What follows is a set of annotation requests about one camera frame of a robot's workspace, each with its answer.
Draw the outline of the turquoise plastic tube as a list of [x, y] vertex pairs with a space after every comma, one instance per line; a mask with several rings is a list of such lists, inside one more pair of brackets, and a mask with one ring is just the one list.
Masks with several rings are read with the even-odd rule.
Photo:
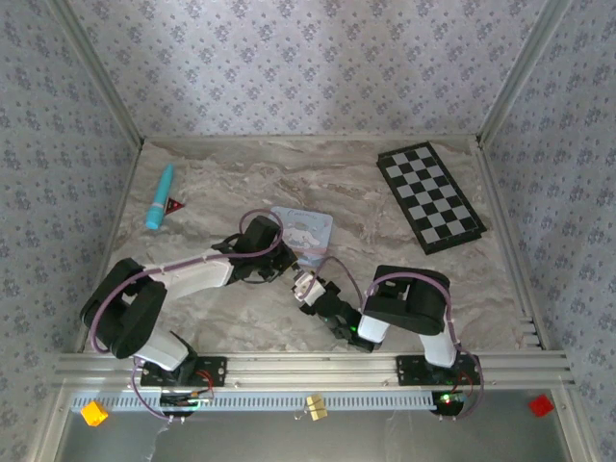
[[146, 213], [145, 226], [157, 230], [164, 219], [169, 190], [174, 176], [174, 165], [168, 164], [163, 170], [152, 203]]

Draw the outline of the aluminium table edge bar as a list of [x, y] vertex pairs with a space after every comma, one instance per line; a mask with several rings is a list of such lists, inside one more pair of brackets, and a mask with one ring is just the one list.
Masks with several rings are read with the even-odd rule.
[[516, 305], [522, 313], [523, 344], [527, 349], [551, 350], [550, 335], [543, 323], [541, 310], [533, 293], [524, 255], [518, 247], [517, 229], [509, 217], [494, 170], [477, 140], [471, 139], [470, 148], [474, 152], [485, 188], [486, 201], [490, 208]]
[[[97, 274], [94, 278], [93, 288], [96, 288], [105, 277], [107, 267], [108, 267], [108, 264], [110, 262], [111, 255], [113, 252], [116, 234], [119, 229], [119, 225], [121, 224], [121, 219], [122, 219], [123, 212], [126, 206], [126, 201], [127, 201], [129, 192], [131, 191], [132, 182], [135, 176], [136, 168], [139, 162], [139, 158], [142, 152], [143, 145], [144, 145], [144, 141], [141, 141], [141, 143], [138, 145], [136, 152], [132, 158], [130, 168], [128, 169], [126, 181], [124, 182], [124, 186], [122, 189], [122, 193], [119, 197], [117, 207], [115, 208], [114, 221], [111, 226], [110, 232], [107, 236], [107, 240], [105, 242], [105, 247], [104, 247], [104, 251], [102, 255], [102, 261], [101, 261], [101, 264], [99, 265]], [[88, 336], [89, 336], [89, 329], [81, 322], [78, 337], [74, 344], [74, 349], [73, 349], [74, 352], [76, 353], [84, 352], [84, 350], [86, 349], [86, 343], [88, 341]]]

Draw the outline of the right circuit board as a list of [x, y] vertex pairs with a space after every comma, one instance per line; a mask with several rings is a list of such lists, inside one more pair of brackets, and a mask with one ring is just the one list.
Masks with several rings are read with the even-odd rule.
[[456, 418], [463, 410], [467, 397], [462, 392], [433, 392], [435, 408], [431, 413], [442, 418]]

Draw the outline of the circuit board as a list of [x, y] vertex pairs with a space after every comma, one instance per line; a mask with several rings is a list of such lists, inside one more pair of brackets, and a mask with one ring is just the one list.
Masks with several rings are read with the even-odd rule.
[[162, 393], [159, 407], [166, 416], [188, 417], [214, 400], [214, 393], [199, 390], [188, 393]]
[[431, 413], [442, 418], [456, 418], [463, 410], [467, 397], [462, 392], [433, 392], [435, 408]]

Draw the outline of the black white folding chessboard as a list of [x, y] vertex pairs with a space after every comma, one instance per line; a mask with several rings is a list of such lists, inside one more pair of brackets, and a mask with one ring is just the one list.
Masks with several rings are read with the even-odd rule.
[[487, 231], [430, 142], [381, 153], [376, 166], [425, 254], [476, 241]]

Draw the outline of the left circuit board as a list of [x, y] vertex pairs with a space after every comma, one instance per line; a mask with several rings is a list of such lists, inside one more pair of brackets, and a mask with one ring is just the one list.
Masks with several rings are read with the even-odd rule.
[[159, 407], [166, 416], [188, 417], [214, 400], [214, 393], [199, 390], [188, 393], [162, 393]]

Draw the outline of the red toy brick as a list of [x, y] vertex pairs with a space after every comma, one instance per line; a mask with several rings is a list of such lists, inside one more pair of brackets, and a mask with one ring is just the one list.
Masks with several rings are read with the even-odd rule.
[[542, 394], [533, 398], [528, 403], [528, 408], [535, 417], [543, 418], [554, 410], [554, 404], [547, 395]]

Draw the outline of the orange toy brick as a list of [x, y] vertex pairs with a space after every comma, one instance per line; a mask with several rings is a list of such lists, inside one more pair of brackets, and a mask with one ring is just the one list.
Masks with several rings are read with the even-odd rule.
[[97, 427], [105, 422], [109, 413], [98, 401], [91, 401], [81, 409], [81, 415], [88, 426]]

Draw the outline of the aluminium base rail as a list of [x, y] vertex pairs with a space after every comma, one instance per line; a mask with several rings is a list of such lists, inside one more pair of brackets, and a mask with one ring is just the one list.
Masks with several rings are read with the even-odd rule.
[[[379, 391], [398, 385], [399, 352], [226, 353], [222, 391]], [[482, 352], [478, 372], [494, 390], [571, 388], [576, 385], [562, 351]], [[72, 390], [125, 390], [133, 363], [108, 355], [63, 354], [52, 384]], [[446, 386], [409, 386], [436, 390]]]

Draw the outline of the right black mount plate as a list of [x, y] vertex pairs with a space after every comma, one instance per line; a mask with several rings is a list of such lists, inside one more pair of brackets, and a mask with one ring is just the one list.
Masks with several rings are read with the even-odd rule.
[[458, 354], [450, 368], [429, 364], [422, 355], [400, 355], [396, 358], [399, 386], [478, 385], [480, 377], [475, 361]]

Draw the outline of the black mount plate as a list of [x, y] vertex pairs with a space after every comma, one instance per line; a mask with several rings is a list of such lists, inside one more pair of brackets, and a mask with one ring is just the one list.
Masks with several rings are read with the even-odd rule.
[[146, 362], [141, 373], [141, 385], [146, 387], [208, 388], [225, 384], [227, 358], [195, 356], [185, 360], [173, 371]]
[[422, 355], [400, 355], [396, 358], [399, 386], [478, 385], [480, 377], [475, 361], [458, 354], [450, 368], [429, 364]]

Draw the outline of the left black mount plate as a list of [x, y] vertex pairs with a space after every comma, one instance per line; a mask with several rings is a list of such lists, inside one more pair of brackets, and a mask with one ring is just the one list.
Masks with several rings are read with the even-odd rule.
[[141, 385], [146, 387], [208, 388], [225, 384], [227, 358], [195, 356], [185, 360], [173, 371], [146, 362], [141, 373]]

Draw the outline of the aluminium corner post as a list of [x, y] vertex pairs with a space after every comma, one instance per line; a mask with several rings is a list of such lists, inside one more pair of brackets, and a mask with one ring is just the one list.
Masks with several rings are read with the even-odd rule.
[[481, 148], [489, 146], [500, 130], [533, 69], [550, 44], [564, 15], [573, 3], [574, 0], [545, 1], [498, 97], [477, 133], [477, 142]]
[[142, 138], [129, 111], [116, 91], [111, 76], [98, 58], [90, 38], [68, 0], [45, 0], [64, 34], [107, 104], [126, 140], [140, 149]]

